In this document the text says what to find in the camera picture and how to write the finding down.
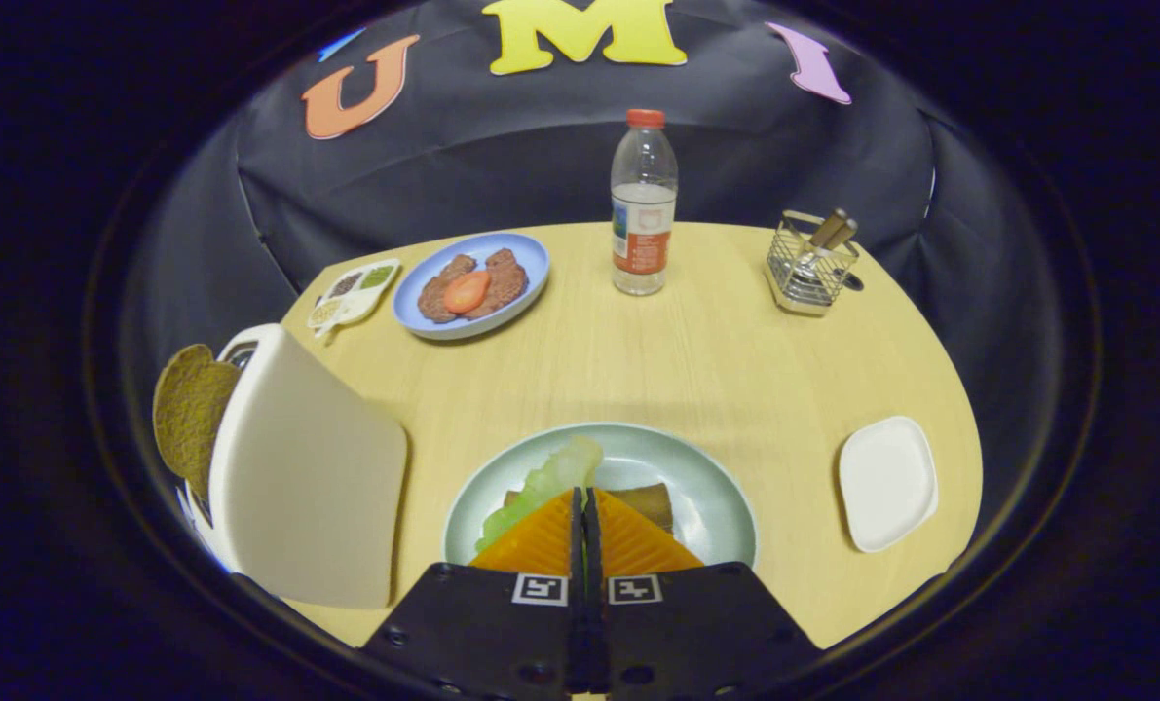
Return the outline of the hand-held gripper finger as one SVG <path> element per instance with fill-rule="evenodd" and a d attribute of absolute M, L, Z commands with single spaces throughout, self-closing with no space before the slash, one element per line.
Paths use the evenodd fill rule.
<path fill-rule="evenodd" d="M 587 492 L 594 689 L 610 700 L 804 700 L 821 660 L 744 562 L 615 576 L 615 498 Z"/>
<path fill-rule="evenodd" d="M 360 651 L 387 665 L 406 698 L 567 700 L 587 682 L 580 490 L 523 519 L 527 545 L 558 555 L 561 573 L 438 562 Z"/>

